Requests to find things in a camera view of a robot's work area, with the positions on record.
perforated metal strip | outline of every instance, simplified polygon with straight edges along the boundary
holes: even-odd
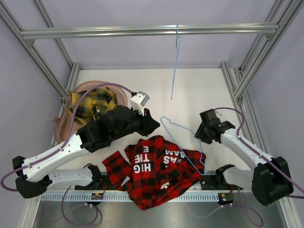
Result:
[[[42,195],[42,201],[61,201],[63,192],[46,192]],[[200,192],[184,193],[183,195],[170,200],[170,202],[218,202],[217,193]],[[127,192],[106,192],[104,196],[96,196],[94,192],[68,192],[65,201],[104,201],[104,202],[132,202]]]

yellow and black plaid cloth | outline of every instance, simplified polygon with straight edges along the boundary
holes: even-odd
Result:
[[[73,115],[73,110],[86,91],[72,93],[72,107],[69,108],[69,113]],[[117,97],[111,89],[102,87],[92,90],[81,101],[75,115],[75,122],[85,126],[88,122],[98,119],[108,111],[117,106]]]

red and black checkered shirt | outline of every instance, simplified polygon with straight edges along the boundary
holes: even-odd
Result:
[[[136,145],[129,145],[125,153],[129,164],[119,151],[103,161],[114,187],[127,191],[136,205],[146,210],[159,206],[182,195],[190,186],[203,180],[185,154],[197,169],[203,173],[198,151],[180,151],[177,145],[164,140],[160,135],[148,140],[140,139]]]

gray floor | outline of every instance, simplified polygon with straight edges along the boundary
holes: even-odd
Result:
[[[256,209],[264,219],[264,228],[285,228],[282,212],[278,203],[267,207],[260,205],[252,194],[242,193],[243,202]],[[95,210],[85,208],[71,209],[81,204],[66,202],[67,217],[76,223],[87,223],[95,217]],[[214,202],[167,202],[159,207],[141,211],[133,202],[104,202],[99,204],[103,218],[99,216],[93,228],[254,228],[246,218],[242,208],[232,207],[218,210],[212,216],[203,219],[218,204]],[[250,213],[256,223],[258,217]],[[62,217],[60,202],[42,201],[35,220],[34,228],[74,228]]]

plaid shirt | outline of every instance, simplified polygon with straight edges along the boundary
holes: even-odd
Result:
[[[200,152],[183,150],[198,170],[203,173]],[[185,158],[177,145],[160,135],[140,139],[129,145],[125,153],[128,163],[119,151],[103,161],[114,187],[128,191],[130,199],[146,210],[182,195],[190,186],[203,180]]]
[[[72,93],[72,107],[69,109],[71,115],[77,102],[85,92]],[[116,106],[117,97],[115,92],[107,87],[94,89],[80,102],[74,121],[85,126],[91,120],[96,120]]]

